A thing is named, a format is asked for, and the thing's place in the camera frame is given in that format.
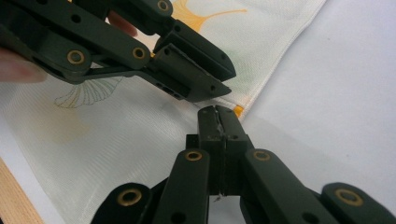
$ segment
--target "ginkgo leaf print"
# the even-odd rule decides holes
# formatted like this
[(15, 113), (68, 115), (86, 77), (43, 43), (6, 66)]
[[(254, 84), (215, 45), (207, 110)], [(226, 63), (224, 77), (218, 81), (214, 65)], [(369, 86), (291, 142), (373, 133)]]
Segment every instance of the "ginkgo leaf print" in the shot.
[(113, 93), (122, 77), (109, 77), (87, 80), (73, 86), (72, 90), (64, 96), (55, 99), (55, 104), (64, 108), (76, 108), (81, 105), (93, 105), (103, 101)]
[(238, 10), (218, 12), (208, 16), (198, 16), (187, 8), (187, 2), (188, 0), (176, 0), (175, 2), (173, 2), (172, 5), (174, 8), (174, 12), (172, 14), (172, 17), (177, 20), (183, 21), (188, 26), (190, 26), (190, 28), (193, 29), (195, 32), (199, 32), (204, 22), (212, 17), (227, 13), (247, 12), (246, 9), (238, 9)]

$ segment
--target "hand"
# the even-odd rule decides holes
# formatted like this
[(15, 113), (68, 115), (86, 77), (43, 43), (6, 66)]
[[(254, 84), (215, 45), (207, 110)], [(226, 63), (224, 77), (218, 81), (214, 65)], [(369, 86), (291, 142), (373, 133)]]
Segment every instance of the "hand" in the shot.
[[(126, 34), (137, 35), (132, 24), (113, 11), (108, 14), (108, 20)], [(8, 49), (0, 48), (0, 82), (34, 83), (44, 81), (46, 77), (47, 73), (40, 67)]]

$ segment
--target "yellow leaf print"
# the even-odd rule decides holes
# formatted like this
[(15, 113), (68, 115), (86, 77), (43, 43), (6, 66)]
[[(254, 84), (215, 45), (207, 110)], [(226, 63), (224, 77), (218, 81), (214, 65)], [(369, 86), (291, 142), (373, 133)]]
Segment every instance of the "yellow leaf print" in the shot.
[(199, 32), (201, 30), (201, 26), (209, 18), (218, 16), (218, 15), (222, 15), (222, 14), (226, 14), (226, 13), (247, 12), (246, 9), (239, 9), (239, 10), (219, 12), (219, 13), (215, 13), (215, 14), (212, 14), (209, 16), (198, 16), (198, 15), (195, 15), (194, 13), (192, 13), (187, 8), (187, 2), (188, 2), (188, 0), (176, 0), (172, 4), (173, 8), (174, 8), (172, 17), (177, 20), (183, 21), (188, 26), (190, 26), (190, 28), (193, 29), (195, 32)]

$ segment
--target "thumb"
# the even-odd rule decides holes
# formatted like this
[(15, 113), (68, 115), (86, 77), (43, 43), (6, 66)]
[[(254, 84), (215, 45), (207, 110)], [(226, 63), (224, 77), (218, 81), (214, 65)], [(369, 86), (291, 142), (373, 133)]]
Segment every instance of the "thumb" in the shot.
[(24, 60), (20, 55), (0, 49), (0, 82), (40, 82), (44, 81), (47, 73)]

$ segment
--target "white fabric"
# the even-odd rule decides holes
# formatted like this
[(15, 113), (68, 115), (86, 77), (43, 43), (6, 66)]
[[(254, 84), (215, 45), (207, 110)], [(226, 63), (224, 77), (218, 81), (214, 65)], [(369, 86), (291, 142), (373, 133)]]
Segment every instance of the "white fabric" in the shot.
[(199, 107), (241, 105), (246, 113), (323, 3), (190, 0), (186, 7), (200, 16), (245, 10), (210, 17), (200, 26), (199, 32), (231, 57), (237, 71), (226, 82), (233, 93), (219, 99), (179, 102), (138, 77), (80, 87), (51, 77), (41, 84), (1, 84), (2, 113), (65, 222), (89, 223), (116, 186), (138, 182), (152, 187), (169, 175), (185, 134), (196, 133)]

